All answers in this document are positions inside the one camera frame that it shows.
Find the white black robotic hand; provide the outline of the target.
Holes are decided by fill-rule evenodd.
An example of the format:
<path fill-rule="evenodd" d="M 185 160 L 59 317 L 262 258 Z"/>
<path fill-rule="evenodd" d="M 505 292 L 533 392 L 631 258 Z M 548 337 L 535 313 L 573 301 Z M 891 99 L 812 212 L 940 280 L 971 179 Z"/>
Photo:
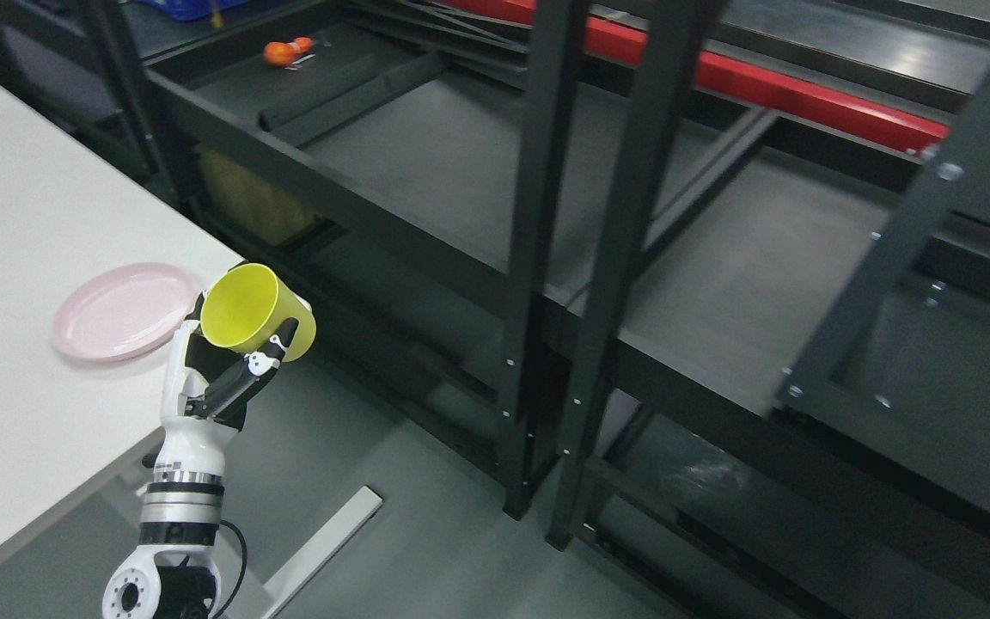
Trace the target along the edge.
<path fill-rule="evenodd" d="M 207 312 L 210 291 L 199 295 L 175 330 L 162 387 L 162 446 L 150 466 L 160 486 L 219 486 L 225 451 L 243 430 L 248 403 L 287 362 L 306 353 L 317 322 L 310 305 L 294 294 L 279 295 L 282 314 L 266 312 L 250 334 L 250 348 L 224 347 L 207 328 L 237 328 L 243 313 L 216 322 Z"/>

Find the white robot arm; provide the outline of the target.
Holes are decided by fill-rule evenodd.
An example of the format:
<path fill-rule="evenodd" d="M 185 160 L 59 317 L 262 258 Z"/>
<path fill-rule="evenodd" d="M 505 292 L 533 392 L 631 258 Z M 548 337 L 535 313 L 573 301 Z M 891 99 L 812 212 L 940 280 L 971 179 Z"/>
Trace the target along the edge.
<path fill-rule="evenodd" d="M 143 488 L 137 545 L 114 569 L 102 618 L 224 618 L 248 572 L 242 531 L 223 518 L 220 475 L 160 471 Z M 239 572 L 227 586 L 215 551 L 221 529 L 237 540 Z"/>

